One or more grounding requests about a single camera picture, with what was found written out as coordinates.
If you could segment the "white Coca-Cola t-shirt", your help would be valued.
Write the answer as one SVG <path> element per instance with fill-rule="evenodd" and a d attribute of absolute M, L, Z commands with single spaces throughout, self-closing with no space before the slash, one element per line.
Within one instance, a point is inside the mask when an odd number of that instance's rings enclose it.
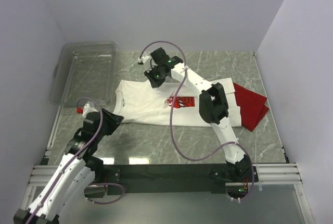
<path fill-rule="evenodd" d="M 121 80 L 116 89 L 113 111 L 124 117 L 125 123 L 168 126 L 172 100 L 179 83 L 164 83 L 153 89 L 149 81 Z M 199 114 L 199 98 L 182 86 L 173 109 L 173 126 L 209 127 Z"/>

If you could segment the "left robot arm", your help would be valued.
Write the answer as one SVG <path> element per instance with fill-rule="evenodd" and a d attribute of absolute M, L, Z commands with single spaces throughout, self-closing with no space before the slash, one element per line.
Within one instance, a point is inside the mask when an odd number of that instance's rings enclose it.
<path fill-rule="evenodd" d="M 60 223 L 68 208 L 90 185 L 104 188 L 108 185 L 104 162 L 94 157 L 98 143 L 112 135 L 123 117 L 105 109 L 97 110 L 91 102 L 78 107 L 84 121 L 68 142 L 56 171 L 38 197 L 27 207 L 15 213 L 14 223 Z"/>

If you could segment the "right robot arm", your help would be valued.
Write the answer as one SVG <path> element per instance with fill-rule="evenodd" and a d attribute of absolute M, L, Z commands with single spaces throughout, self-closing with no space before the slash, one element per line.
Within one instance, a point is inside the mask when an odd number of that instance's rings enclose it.
<path fill-rule="evenodd" d="M 185 58 L 170 57 L 163 48 L 148 55 L 141 54 L 138 64 L 145 66 L 144 75 L 152 88 L 162 86 L 167 77 L 186 86 L 199 99 L 199 115 L 212 127 L 221 145 L 213 153 L 223 150 L 228 175 L 232 181 L 243 182 L 245 178 L 255 180 L 253 163 L 247 151 L 239 144 L 230 124 L 228 102 L 224 87 L 211 83 L 191 70 Z"/>

